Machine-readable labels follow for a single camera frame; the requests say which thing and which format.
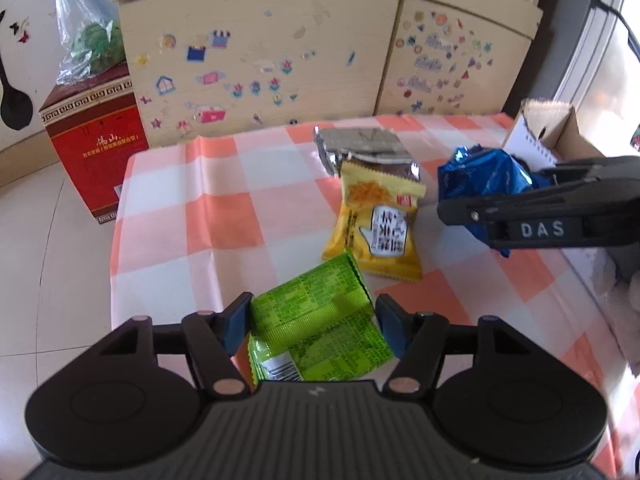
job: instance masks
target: white wall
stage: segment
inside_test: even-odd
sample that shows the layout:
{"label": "white wall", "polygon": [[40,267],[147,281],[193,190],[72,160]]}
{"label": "white wall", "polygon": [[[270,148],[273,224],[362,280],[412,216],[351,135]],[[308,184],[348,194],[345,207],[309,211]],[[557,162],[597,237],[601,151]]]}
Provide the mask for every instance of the white wall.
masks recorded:
{"label": "white wall", "polygon": [[[58,36],[55,0],[0,0],[0,54],[9,83],[25,92],[33,102],[31,124],[16,132],[0,120],[0,150],[44,129],[38,110],[56,82],[58,65],[63,57]],[[29,17],[30,40],[18,43],[9,28]]]}

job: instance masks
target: orange and white tablecloth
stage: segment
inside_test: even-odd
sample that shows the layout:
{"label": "orange and white tablecloth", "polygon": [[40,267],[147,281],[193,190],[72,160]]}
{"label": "orange and white tablecloth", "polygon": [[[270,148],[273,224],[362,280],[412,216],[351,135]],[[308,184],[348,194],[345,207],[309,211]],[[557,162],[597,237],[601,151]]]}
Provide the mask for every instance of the orange and white tablecloth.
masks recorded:
{"label": "orange and white tablecloth", "polygon": [[[558,250],[503,258],[436,215],[436,168],[457,146],[499,146],[506,116],[380,116],[323,125],[393,129],[424,169],[427,204],[415,238],[423,277],[366,275],[410,312],[450,322],[503,318],[606,396],[610,425],[594,462],[609,476],[633,469],[640,388],[605,319]],[[129,160],[111,255],[111,322],[135,314],[179,322],[221,311],[242,291],[261,294],[321,262],[340,207],[339,180],[318,158],[312,124],[281,126],[149,150]]]}

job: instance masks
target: sticker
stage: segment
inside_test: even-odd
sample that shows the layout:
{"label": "sticker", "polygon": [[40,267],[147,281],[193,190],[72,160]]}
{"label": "sticker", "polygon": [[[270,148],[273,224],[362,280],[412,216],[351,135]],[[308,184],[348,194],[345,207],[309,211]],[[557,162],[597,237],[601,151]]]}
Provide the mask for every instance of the sticker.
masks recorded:
{"label": "sticker", "polygon": [[407,86],[413,88],[414,90],[420,90],[421,92],[425,92],[427,94],[431,93],[431,87],[429,86],[429,82],[426,79],[420,79],[418,76],[411,76],[409,78],[409,82]]}
{"label": "sticker", "polygon": [[244,86],[238,83],[237,85],[234,86],[234,89],[231,91],[231,95],[234,97],[234,99],[239,99],[242,97],[242,90],[244,90]]}
{"label": "sticker", "polygon": [[446,50],[448,52],[451,50],[451,44],[447,41],[442,41],[435,32],[432,32],[427,36],[427,40],[424,44],[434,48],[435,50]]}
{"label": "sticker", "polygon": [[213,48],[226,48],[231,33],[227,30],[214,30],[209,33],[209,39]]}
{"label": "sticker", "polygon": [[203,75],[197,75],[196,82],[200,83],[201,85],[213,85],[213,83],[217,83],[224,78],[224,72],[220,72],[220,70],[213,70],[212,72],[207,72]]}
{"label": "sticker", "polygon": [[303,25],[296,32],[293,33],[293,39],[299,40],[306,34],[306,27]]}
{"label": "sticker", "polygon": [[285,74],[285,75],[289,75],[291,73],[291,71],[293,70],[293,67],[291,65],[291,62],[286,59],[283,62],[280,63],[280,71]]}
{"label": "sticker", "polygon": [[206,46],[188,46],[187,61],[202,63],[204,62],[204,54],[207,51]]}
{"label": "sticker", "polygon": [[226,112],[219,106],[203,106],[195,107],[193,118],[199,123],[217,123],[225,119]]}
{"label": "sticker", "polygon": [[259,81],[252,81],[251,84],[249,85],[249,90],[251,91],[251,93],[253,95],[255,95],[256,97],[258,97],[258,95],[260,95],[260,82]]}
{"label": "sticker", "polygon": [[273,61],[269,59],[259,59],[254,62],[254,66],[262,73],[271,73],[276,69]]}
{"label": "sticker", "polygon": [[156,81],[156,90],[158,94],[164,95],[175,90],[174,80],[165,75],[161,75]]}
{"label": "sticker", "polygon": [[135,62],[140,66],[145,66],[149,62],[149,56],[147,54],[140,54],[136,57]]}
{"label": "sticker", "polygon": [[442,62],[439,59],[429,59],[429,56],[422,54],[415,59],[414,66],[422,70],[430,70],[431,72],[439,72],[442,70]]}
{"label": "sticker", "polygon": [[175,36],[172,34],[165,34],[162,38],[160,38],[160,48],[175,48]]}
{"label": "sticker", "polygon": [[179,121],[175,129],[180,130],[183,135],[190,134],[193,131],[189,121]]}

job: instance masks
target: wooden cabinet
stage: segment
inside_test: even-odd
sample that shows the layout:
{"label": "wooden cabinet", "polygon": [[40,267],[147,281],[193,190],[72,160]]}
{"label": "wooden cabinet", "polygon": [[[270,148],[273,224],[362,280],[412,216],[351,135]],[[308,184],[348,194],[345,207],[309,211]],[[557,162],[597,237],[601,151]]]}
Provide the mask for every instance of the wooden cabinet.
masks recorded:
{"label": "wooden cabinet", "polygon": [[499,112],[530,39],[425,0],[401,5],[377,113]]}
{"label": "wooden cabinet", "polygon": [[398,2],[121,2],[149,145],[371,115]]}

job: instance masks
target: screw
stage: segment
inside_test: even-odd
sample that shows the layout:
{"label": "screw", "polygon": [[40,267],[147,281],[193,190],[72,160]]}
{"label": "screw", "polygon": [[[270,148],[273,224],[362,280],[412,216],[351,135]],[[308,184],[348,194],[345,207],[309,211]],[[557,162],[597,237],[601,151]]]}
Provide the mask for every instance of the screw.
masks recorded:
{"label": "screw", "polygon": [[420,389],[420,383],[412,377],[396,377],[389,381],[389,388],[396,394],[414,394]]}
{"label": "screw", "polygon": [[238,395],[244,392],[244,383],[238,379],[220,379],[213,383],[213,390],[220,395]]}

